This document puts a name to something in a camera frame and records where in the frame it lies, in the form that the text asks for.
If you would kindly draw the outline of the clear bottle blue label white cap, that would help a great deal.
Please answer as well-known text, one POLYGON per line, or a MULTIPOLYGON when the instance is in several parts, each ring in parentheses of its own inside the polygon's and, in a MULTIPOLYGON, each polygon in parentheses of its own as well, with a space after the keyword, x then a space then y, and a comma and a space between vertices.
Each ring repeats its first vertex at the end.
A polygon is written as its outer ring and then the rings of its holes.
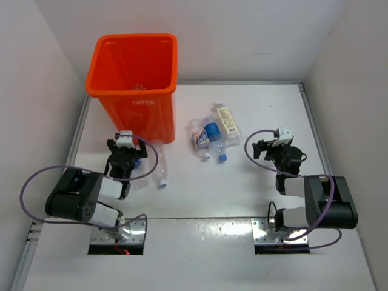
MULTIPOLYGON (((144 162, 142 159, 135 160, 135 168, 132 171, 131 177, 138 177, 145 175, 148 172, 148 162, 144 162)), ((140 179, 136 179, 130 182, 131 183, 131 190, 137 191, 141 190, 149 185, 149 177, 145 176, 140 179)))

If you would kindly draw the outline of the clear unlabelled bottle white cap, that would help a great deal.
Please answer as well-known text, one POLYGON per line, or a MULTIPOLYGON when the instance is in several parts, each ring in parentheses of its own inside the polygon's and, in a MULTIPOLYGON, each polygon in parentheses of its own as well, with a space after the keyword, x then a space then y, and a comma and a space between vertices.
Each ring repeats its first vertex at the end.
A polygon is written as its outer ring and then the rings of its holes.
POLYGON ((154 146, 158 154, 158 165, 152 174, 153 180, 156 182, 159 189, 164 189, 168 184, 168 167, 167 158, 164 151, 164 143, 160 139, 154 139, 151 141, 151 144, 154 146))

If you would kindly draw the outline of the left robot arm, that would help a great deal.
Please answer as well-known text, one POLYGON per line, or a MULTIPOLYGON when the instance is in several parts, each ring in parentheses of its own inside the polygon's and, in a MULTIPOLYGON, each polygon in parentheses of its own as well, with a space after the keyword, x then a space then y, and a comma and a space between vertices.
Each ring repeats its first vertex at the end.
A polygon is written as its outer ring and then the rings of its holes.
POLYGON ((100 198, 124 200, 131 188, 130 178, 136 162, 147 157, 146 145, 137 149, 131 137, 107 140, 110 156, 102 173, 71 167, 64 171, 45 203, 48 216, 100 226, 121 227, 123 214, 100 198))

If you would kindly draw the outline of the clear bottle cream label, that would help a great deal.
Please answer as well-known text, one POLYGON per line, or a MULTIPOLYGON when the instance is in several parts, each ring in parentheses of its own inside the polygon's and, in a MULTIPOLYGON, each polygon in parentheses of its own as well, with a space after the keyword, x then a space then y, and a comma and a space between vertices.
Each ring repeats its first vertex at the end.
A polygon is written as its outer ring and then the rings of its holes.
POLYGON ((229 107, 221 102, 215 102, 212 111, 221 130, 225 147, 240 145, 242 133, 229 107))

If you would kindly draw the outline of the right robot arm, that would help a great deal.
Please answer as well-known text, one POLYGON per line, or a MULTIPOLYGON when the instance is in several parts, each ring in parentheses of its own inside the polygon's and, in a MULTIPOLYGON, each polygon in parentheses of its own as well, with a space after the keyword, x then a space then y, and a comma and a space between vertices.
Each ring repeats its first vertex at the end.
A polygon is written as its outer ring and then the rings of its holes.
POLYGON ((306 229, 322 218, 317 228, 354 229, 358 224, 358 214, 345 177, 299 176, 307 155, 292 146, 292 140, 276 138, 252 144, 254 159, 265 152, 264 159, 273 162, 277 191, 284 196, 304 199, 302 207, 276 210, 272 226, 276 230, 306 229))

